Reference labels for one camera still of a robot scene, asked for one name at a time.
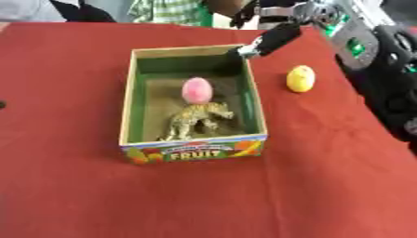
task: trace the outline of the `yellow ball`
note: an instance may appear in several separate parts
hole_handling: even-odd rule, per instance
[[[312,68],[297,66],[287,75],[287,87],[296,93],[303,93],[313,88],[315,80],[316,75]]]

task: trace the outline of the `pink ball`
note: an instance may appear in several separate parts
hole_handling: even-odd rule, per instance
[[[213,97],[213,88],[204,78],[191,78],[182,86],[182,97],[190,104],[208,103]]]

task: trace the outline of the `fruit box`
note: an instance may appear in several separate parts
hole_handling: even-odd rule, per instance
[[[134,49],[119,145],[134,164],[261,155],[267,131],[249,62],[225,53],[238,45]],[[195,127],[191,140],[157,141],[186,103],[182,85],[207,79],[213,101],[226,102],[233,120],[214,131]]]

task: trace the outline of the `tablecloth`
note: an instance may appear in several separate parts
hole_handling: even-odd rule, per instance
[[[417,165],[318,33],[252,61],[263,156],[131,165],[117,146],[132,48],[249,43],[173,25],[13,23],[0,34],[0,237],[417,237]],[[296,65],[314,89],[289,92]]]

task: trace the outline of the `toy leopard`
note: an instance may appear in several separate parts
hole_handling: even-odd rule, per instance
[[[167,135],[158,140],[191,139],[190,132],[199,121],[208,129],[215,130],[219,127],[211,120],[215,116],[232,119],[235,114],[229,111],[226,103],[209,102],[190,105],[170,119]]]

